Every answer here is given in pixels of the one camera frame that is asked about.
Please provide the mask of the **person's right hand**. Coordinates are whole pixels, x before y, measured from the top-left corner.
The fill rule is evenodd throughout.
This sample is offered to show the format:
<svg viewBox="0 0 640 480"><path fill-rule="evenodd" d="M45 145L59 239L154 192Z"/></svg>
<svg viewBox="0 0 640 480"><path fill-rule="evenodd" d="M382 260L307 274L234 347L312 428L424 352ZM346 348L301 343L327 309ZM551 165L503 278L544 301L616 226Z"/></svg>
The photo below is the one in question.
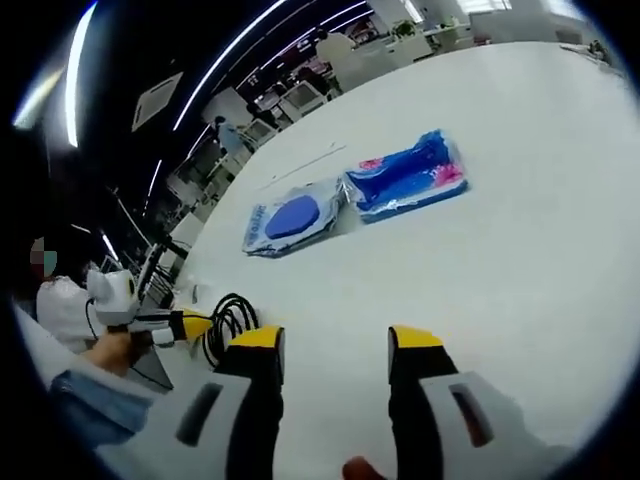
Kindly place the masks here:
<svg viewBox="0 0 640 480"><path fill-rule="evenodd" d="M343 465L342 478L344 480L385 480L385 477L362 456L353 457Z"/></svg>

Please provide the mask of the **person's left hand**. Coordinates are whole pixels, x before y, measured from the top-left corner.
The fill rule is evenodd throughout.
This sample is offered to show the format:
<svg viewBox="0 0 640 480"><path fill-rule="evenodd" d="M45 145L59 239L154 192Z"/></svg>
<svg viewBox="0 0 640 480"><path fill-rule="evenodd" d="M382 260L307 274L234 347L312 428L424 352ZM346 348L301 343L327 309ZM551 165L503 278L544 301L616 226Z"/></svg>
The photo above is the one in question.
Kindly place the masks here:
<svg viewBox="0 0 640 480"><path fill-rule="evenodd" d="M125 377L149 349L149 340L143 332L107 331L81 356L106 372Z"/></svg>

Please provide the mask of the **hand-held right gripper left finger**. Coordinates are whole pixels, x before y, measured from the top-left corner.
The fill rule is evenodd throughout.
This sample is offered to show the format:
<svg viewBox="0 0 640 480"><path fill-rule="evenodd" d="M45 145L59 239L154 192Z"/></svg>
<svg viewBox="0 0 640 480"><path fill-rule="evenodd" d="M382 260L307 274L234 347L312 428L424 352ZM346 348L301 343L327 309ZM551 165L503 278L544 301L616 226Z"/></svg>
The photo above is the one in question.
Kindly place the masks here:
<svg viewBox="0 0 640 480"><path fill-rule="evenodd" d="M237 336L213 372L174 391L179 479L271 479L284 402L285 330Z"/></svg>

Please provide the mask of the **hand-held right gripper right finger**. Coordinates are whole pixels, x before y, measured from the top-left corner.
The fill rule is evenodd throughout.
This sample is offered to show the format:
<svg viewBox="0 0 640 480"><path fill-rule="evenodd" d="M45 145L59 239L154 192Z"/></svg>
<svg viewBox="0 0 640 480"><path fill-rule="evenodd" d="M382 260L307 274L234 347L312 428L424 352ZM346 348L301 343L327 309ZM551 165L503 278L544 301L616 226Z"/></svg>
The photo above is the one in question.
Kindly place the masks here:
<svg viewBox="0 0 640 480"><path fill-rule="evenodd" d="M388 329L389 418L400 479L521 479L530 436L515 404L461 372L441 339Z"/></svg>

